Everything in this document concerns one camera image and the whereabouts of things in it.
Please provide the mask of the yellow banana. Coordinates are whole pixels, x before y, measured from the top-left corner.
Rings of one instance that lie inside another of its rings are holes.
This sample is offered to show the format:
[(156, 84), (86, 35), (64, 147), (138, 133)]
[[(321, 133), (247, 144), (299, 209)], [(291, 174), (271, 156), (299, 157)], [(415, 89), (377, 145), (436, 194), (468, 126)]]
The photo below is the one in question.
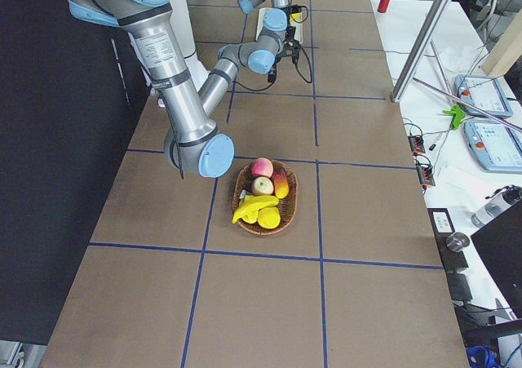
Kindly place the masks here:
[(235, 224), (242, 219), (248, 224), (254, 224), (258, 220), (258, 213), (265, 207), (276, 206), (279, 199), (275, 196), (249, 196), (241, 200), (239, 207), (234, 211), (232, 222)]
[(304, 21), (302, 6), (293, 5), (290, 7), (290, 20), (296, 24), (300, 24)]

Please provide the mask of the brown wicker basket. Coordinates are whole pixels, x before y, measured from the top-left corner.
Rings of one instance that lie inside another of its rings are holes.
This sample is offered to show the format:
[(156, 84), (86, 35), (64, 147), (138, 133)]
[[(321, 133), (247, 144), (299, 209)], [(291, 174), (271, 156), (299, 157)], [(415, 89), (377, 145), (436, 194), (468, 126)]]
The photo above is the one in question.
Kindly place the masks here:
[[(293, 170), (285, 163), (272, 160), (275, 172), (283, 172), (289, 186), (289, 193), (276, 205), (281, 218), (280, 223), (275, 228), (264, 228), (259, 224), (258, 221), (255, 223), (249, 223), (243, 219), (239, 219), (237, 224), (249, 233), (253, 233), (256, 236), (267, 236), (274, 233), (279, 233), (286, 228), (294, 219), (294, 215), (297, 209), (297, 193), (298, 193), (298, 181), (297, 176)], [(241, 193), (243, 190), (249, 192), (254, 182), (254, 177), (251, 174), (250, 166), (244, 166), (237, 175), (234, 194), (232, 197), (232, 210), (235, 211), (240, 206)]]

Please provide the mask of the red-green apple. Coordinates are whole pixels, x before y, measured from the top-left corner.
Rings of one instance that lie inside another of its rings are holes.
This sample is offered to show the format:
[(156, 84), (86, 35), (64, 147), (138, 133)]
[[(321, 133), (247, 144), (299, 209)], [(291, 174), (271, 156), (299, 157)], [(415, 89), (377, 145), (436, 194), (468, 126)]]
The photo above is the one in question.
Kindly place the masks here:
[(272, 161), (265, 157), (259, 157), (250, 164), (250, 173), (254, 178), (271, 178), (274, 172)]

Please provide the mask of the red mango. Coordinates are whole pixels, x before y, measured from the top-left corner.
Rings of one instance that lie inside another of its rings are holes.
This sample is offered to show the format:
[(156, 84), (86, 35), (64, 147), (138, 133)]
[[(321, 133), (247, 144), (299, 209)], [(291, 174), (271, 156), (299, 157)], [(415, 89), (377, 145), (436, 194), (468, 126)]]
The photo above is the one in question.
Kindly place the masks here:
[(274, 195), (279, 198), (285, 198), (290, 191), (289, 182), (284, 170), (279, 169), (272, 174), (272, 184), (274, 188)]

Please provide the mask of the pale green apple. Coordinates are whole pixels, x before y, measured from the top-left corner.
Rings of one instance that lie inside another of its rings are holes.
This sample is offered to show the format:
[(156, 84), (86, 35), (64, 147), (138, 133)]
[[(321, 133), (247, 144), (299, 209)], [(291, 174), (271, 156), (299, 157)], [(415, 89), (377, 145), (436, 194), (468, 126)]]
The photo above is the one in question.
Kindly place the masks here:
[(259, 176), (252, 182), (252, 194), (255, 196), (273, 195), (274, 186), (272, 181), (265, 177)]

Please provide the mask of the yellow lemon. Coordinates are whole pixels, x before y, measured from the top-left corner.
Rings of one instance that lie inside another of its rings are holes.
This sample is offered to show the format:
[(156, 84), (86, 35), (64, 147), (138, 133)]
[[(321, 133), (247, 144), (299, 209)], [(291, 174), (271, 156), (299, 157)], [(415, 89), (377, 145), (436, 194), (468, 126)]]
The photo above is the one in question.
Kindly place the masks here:
[(259, 210), (257, 222), (265, 229), (277, 228), (281, 222), (278, 208), (275, 206), (269, 206)]

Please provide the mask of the teach pendant far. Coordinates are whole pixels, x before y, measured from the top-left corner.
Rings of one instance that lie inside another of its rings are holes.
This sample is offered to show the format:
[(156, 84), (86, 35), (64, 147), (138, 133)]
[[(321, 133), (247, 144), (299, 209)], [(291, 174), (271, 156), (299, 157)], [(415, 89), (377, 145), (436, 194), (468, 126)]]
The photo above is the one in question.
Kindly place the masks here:
[(454, 80), (454, 86), (460, 100), (495, 117), (513, 116), (512, 108), (496, 78), (459, 74)]

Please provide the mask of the teach pendant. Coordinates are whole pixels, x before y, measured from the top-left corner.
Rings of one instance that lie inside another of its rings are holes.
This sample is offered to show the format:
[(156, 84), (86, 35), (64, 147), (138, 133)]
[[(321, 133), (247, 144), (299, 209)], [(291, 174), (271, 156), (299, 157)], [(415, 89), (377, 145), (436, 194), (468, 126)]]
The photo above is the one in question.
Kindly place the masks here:
[(471, 154), (493, 173), (521, 173), (521, 133), (500, 123), (471, 120), (463, 125)]
[(460, 100), (495, 117), (513, 116), (512, 108), (496, 78), (459, 74), (454, 80), (454, 86)]

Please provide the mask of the teach pendant near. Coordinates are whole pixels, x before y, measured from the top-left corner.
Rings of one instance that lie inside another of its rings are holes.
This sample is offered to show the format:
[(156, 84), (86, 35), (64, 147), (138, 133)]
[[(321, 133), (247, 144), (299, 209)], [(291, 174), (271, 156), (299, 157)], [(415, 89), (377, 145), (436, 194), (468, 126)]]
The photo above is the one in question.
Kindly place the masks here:
[(493, 173), (521, 173), (521, 133), (500, 123), (471, 120), (463, 125), (471, 154)]

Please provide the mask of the clear water bottle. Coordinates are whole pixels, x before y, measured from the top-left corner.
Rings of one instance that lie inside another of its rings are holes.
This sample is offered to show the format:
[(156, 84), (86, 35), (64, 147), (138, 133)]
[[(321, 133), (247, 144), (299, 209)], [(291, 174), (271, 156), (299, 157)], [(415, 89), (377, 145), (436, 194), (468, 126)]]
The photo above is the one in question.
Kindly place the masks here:
[(482, 228), (521, 199), (521, 187), (507, 185), (487, 196), (488, 201), (471, 215), (471, 222)]

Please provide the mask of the black laptop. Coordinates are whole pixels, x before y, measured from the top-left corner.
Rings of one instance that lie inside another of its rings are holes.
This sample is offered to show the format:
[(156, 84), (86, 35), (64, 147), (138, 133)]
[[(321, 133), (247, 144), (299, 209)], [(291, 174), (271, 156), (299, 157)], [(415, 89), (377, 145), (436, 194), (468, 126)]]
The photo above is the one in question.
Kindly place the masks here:
[(521, 210), (501, 213), (471, 241), (508, 306), (521, 319)]

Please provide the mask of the aluminium frame post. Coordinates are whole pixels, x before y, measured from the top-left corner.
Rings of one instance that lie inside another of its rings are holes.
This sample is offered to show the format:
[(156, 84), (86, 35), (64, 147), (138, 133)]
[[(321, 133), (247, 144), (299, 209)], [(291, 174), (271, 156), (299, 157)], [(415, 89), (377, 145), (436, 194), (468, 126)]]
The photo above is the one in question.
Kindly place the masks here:
[(431, 41), (433, 33), (451, 0), (434, 0), (429, 12), (425, 16), (422, 27), (415, 39), (405, 65), (400, 72), (398, 80), (391, 93), (391, 101), (399, 103), (408, 85), (413, 80), (414, 74), (420, 64), (423, 54)]

